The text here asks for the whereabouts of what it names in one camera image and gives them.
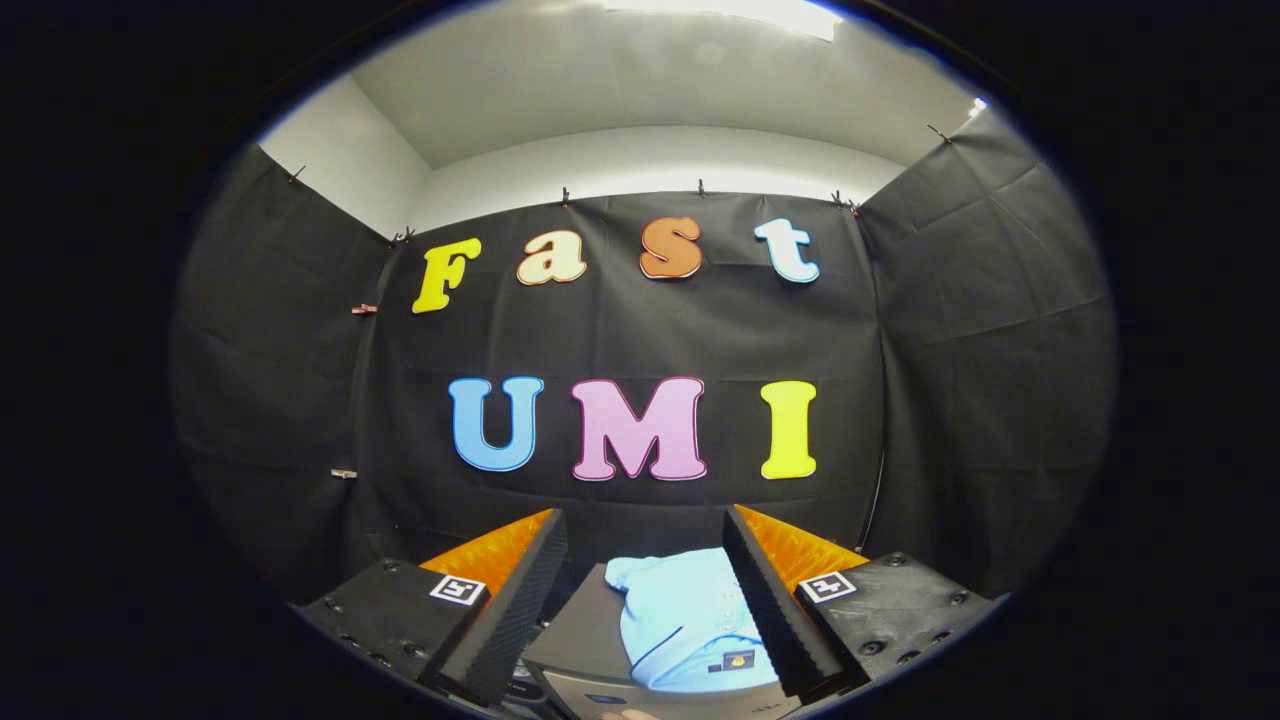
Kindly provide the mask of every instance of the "ceiling light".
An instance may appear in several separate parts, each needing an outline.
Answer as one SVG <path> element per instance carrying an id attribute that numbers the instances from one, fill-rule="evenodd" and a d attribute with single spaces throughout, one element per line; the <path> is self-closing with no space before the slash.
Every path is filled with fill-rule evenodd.
<path id="1" fill-rule="evenodd" d="M 716 13 L 749 18 L 831 42 L 840 15 L 805 0 L 602 0 L 605 10 Z"/>

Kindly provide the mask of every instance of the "orange foam pad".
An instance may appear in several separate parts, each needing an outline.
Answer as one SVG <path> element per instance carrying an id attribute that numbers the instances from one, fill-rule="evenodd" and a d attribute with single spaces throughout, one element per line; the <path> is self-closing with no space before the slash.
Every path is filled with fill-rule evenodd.
<path id="1" fill-rule="evenodd" d="M 492 602 L 502 592 L 502 585 L 520 564 L 529 543 L 532 542 L 550 514 L 552 510 L 548 509 L 521 518 L 509 525 L 503 525 L 448 552 L 436 555 L 420 568 L 468 580 L 480 580 L 489 587 Z"/>
<path id="2" fill-rule="evenodd" d="M 794 593 L 801 580 L 868 562 L 861 555 L 795 525 L 774 520 L 741 505 L 733 507 L 742 515 L 742 520 L 760 543 L 787 592 Z"/>

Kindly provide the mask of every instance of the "black curtain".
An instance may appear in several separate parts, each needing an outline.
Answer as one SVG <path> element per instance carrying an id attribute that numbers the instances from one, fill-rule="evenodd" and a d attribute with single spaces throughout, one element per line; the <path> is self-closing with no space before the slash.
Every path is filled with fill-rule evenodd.
<path id="1" fill-rule="evenodd" d="M 1015 589 L 1101 459 L 1112 315 L 1083 215 L 1034 149 L 991 110 L 952 140 L 856 215 L 799 197 L 644 193 L 497 213 L 394 247 L 253 147 L 209 211 L 178 301 L 174 402 L 196 479 L 296 602 L 375 557 L 425 560 L 558 506 L 571 548 L 554 607 L 594 562 L 717 544 L 730 502 L 849 547 L 870 521 L 868 555 L 902 550 L 979 592 Z M 690 278 L 640 272 L 641 232 L 660 217 L 701 229 Z M 815 282 L 782 279 L 754 237 L 780 217 L 809 233 Z M 581 236 L 588 272 L 520 284 L 525 242 L 561 229 Z M 425 251 L 471 237 L 483 251 L 449 305 L 412 313 Z M 379 313 L 352 315 L 361 302 Z M 500 446 L 513 375 L 545 383 L 535 454 L 476 470 L 453 447 L 448 383 L 490 382 L 485 433 Z M 707 386 L 705 477 L 572 477 L 573 383 L 612 379 L 640 414 L 676 375 Z M 818 470 L 768 480 L 759 391 L 785 379 L 818 389 Z"/>
<path id="2" fill-rule="evenodd" d="M 229 539 L 294 602 L 372 561 L 352 512 L 360 318 L 388 243 L 251 146 L 192 241 L 174 302 L 172 401 Z"/>
<path id="3" fill-rule="evenodd" d="M 1100 468 L 1119 365 L 1073 192 L 993 110 L 859 209 L 887 374 L 867 551 L 1019 588 Z"/>

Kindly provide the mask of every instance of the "letter s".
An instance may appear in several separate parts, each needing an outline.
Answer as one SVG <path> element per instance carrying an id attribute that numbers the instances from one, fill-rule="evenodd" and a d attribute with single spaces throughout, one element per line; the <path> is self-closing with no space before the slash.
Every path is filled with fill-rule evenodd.
<path id="1" fill-rule="evenodd" d="M 703 266 L 703 250 L 694 245 L 701 231 L 692 218 L 658 218 L 645 227 L 640 272 L 650 279 L 687 278 Z"/>

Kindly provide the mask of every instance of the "foam letter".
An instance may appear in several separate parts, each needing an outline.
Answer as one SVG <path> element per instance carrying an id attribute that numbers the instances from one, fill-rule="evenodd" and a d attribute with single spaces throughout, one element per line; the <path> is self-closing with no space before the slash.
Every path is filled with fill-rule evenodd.
<path id="1" fill-rule="evenodd" d="M 762 387 L 760 397 L 773 411 L 773 442 L 760 474 L 771 480 L 812 475 L 818 462 L 809 457 L 809 401 L 818 397 L 817 388 L 783 380 Z"/>
<path id="2" fill-rule="evenodd" d="M 636 419 L 613 380 L 584 380 L 570 391 L 582 404 L 582 461 L 573 466 L 580 480 L 608 480 L 617 470 L 604 456 L 604 443 L 636 477 L 658 445 L 658 460 L 649 473 L 659 480 L 691 480 L 707 474 L 698 457 L 698 398 L 705 386 L 696 378 L 667 378 Z"/>
<path id="3" fill-rule="evenodd" d="M 703 266 L 703 250 L 694 245 L 701 231 L 691 218 L 658 218 L 640 238 L 640 272 L 652 279 L 687 278 Z"/>
<path id="4" fill-rule="evenodd" d="M 549 279 L 567 283 L 582 277 L 582 237 L 572 231 L 543 233 L 525 245 L 529 258 L 516 268 L 516 279 L 524 284 L 543 284 Z"/>
<path id="5" fill-rule="evenodd" d="M 449 383 L 453 397 L 453 446 L 470 465 L 493 473 L 520 468 L 534 456 L 536 423 L 534 397 L 543 392 L 538 378 L 507 378 L 502 392 L 511 397 L 511 442 L 493 447 L 484 439 L 484 398 L 493 389 L 486 380 L 463 378 Z"/>
<path id="6" fill-rule="evenodd" d="M 755 237 L 769 246 L 773 269 L 794 283 L 809 283 L 818 277 L 818 265 L 800 258 L 801 245 L 809 245 L 809 233 L 791 227 L 791 220 L 778 218 L 755 228 Z"/>
<path id="7" fill-rule="evenodd" d="M 442 245 L 426 251 L 426 273 L 422 275 L 422 292 L 413 301 L 415 313 L 430 313 L 440 310 L 449 304 L 449 296 L 444 295 L 444 286 L 457 288 L 462 282 L 462 269 L 466 260 L 454 258 L 462 255 L 467 260 L 480 256 L 480 241 L 477 238 L 463 240 L 452 245 Z"/>

